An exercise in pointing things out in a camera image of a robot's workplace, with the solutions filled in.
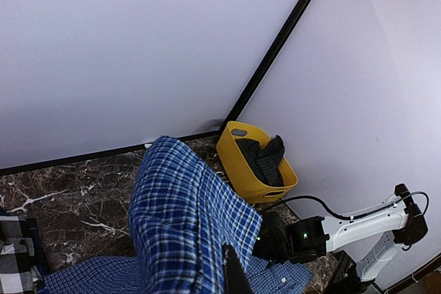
yellow basket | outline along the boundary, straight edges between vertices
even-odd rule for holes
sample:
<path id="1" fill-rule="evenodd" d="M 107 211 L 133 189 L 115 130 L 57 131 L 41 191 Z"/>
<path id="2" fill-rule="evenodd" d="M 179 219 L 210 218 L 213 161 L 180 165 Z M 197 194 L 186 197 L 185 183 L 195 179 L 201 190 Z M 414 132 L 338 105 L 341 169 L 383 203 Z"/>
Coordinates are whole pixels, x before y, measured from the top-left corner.
<path id="1" fill-rule="evenodd" d="M 265 147 L 271 140 L 258 127 L 234 121 L 228 122 L 220 136 L 216 150 L 231 184 L 240 197 L 248 203 L 273 202 L 297 185 L 297 176 L 285 158 L 278 167 L 283 187 L 268 186 L 257 179 L 236 144 L 235 140 L 241 138 L 257 140 L 260 148 Z"/>

brown marble floor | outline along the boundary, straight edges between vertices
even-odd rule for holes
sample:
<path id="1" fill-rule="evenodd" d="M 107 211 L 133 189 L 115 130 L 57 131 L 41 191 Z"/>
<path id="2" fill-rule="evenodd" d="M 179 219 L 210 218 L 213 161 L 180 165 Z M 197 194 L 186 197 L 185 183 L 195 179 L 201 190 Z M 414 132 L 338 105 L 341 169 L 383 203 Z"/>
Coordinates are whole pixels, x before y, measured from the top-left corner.
<path id="1" fill-rule="evenodd" d="M 214 148 L 217 137 L 187 144 L 225 181 Z M 144 151 L 76 162 L 0 177 L 0 207 L 38 220 L 51 267 L 60 270 L 100 255 L 134 255 L 127 207 Z M 286 206 L 276 207 L 295 222 Z M 313 272 L 306 293 L 322 293 L 337 261 L 328 254 L 307 264 Z"/>

black frame edge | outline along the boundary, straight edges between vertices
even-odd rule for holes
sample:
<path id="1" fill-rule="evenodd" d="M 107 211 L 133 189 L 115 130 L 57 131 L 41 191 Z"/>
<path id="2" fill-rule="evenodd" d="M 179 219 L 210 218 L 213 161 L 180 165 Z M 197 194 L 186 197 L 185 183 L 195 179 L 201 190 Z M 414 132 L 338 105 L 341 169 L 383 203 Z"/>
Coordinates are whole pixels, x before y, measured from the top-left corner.
<path id="1" fill-rule="evenodd" d="M 214 136 L 215 134 L 219 134 L 219 131 L 204 132 L 202 134 L 192 134 L 191 136 L 180 137 L 179 140 L 187 141 L 187 140 L 193 140 L 193 139 L 200 139 L 200 138 Z M 116 149 L 109 149 L 107 151 L 97 151 L 97 152 L 89 153 L 89 154 L 70 156 L 68 158 L 59 158 L 56 160 L 31 163 L 29 165 L 19 165 L 16 167 L 0 169 L 0 176 L 12 175 L 12 174 L 20 173 L 20 172 L 44 169 L 44 168 L 48 168 L 48 167 L 55 167 L 57 165 L 66 165 L 68 163 L 93 160 L 95 158 L 104 158 L 106 156 L 113 156 L 113 155 L 117 155 L 117 154 L 128 153 L 130 151 L 138 151 L 140 149 L 144 149 L 144 144 L 116 148 Z"/>
<path id="2" fill-rule="evenodd" d="M 383 293 L 398 294 L 403 289 L 414 284 L 416 280 L 417 281 L 421 280 L 426 275 L 428 275 L 430 272 L 435 271 L 440 266 L 441 266 L 441 254 L 438 254 L 437 256 L 435 256 L 432 259 L 432 261 L 421 266 L 417 271 L 415 271 L 411 275 L 408 275 L 403 280 L 397 282 L 392 287 L 388 288 L 386 291 L 383 291 Z"/>
<path id="3" fill-rule="evenodd" d="M 291 11 L 291 14 L 288 16 L 286 22 L 283 24 L 283 27 L 280 29 L 280 32 L 277 34 L 277 37 L 274 39 L 267 53 L 264 55 L 262 61 L 254 72 L 253 76 L 249 80 L 247 86 L 240 94 L 232 110 L 228 113 L 227 118 L 224 120 L 224 123 L 220 129 L 221 131 L 225 129 L 229 121 L 238 119 L 245 106 L 248 104 L 249 100 L 253 96 L 254 92 L 260 85 L 260 82 L 262 82 L 262 80 L 264 79 L 266 73 L 278 56 L 280 50 L 283 48 L 285 42 L 289 38 L 289 35 L 296 27 L 297 22 L 299 22 L 301 16 L 305 12 L 310 2 L 311 0 L 298 0 L 297 4 L 294 6 L 294 9 Z"/>
<path id="4" fill-rule="evenodd" d="M 372 286 L 375 287 L 375 289 L 377 290 L 377 292 L 379 293 L 384 293 L 384 291 L 377 285 L 376 282 L 372 283 Z"/>

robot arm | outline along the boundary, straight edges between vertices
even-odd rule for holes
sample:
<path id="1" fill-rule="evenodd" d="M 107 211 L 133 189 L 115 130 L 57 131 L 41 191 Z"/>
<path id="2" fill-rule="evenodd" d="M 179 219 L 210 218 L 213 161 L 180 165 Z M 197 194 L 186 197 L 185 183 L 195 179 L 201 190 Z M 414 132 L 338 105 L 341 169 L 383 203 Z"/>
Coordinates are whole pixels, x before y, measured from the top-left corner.
<path id="1" fill-rule="evenodd" d="M 404 184 L 397 185 L 395 193 L 380 204 L 348 220 L 316 216 L 285 226 L 276 213 L 268 214 L 266 221 L 264 214 L 253 254 L 273 262 L 310 262 L 351 242 L 383 233 L 353 266 L 347 280 L 356 284 L 351 285 L 351 293 L 362 293 L 403 247 L 415 244 L 427 233 L 424 215 Z"/>

white wall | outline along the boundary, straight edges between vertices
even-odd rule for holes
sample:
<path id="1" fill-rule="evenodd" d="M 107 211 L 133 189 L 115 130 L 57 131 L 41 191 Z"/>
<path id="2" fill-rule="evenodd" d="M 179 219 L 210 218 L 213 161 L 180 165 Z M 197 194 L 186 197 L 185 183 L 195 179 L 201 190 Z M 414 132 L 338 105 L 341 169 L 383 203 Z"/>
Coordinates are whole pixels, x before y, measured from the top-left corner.
<path id="1" fill-rule="evenodd" d="M 284 139 L 299 176 L 291 196 L 339 213 L 401 182 L 431 196 L 428 235 L 385 268 L 382 288 L 441 252 L 440 17 L 441 0 L 313 0 L 240 118 Z M 315 202 L 291 206 L 325 214 Z M 345 250 L 358 259 L 375 241 Z"/>
<path id="2" fill-rule="evenodd" d="M 0 169 L 218 129 L 297 0 L 0 0 Z"/>

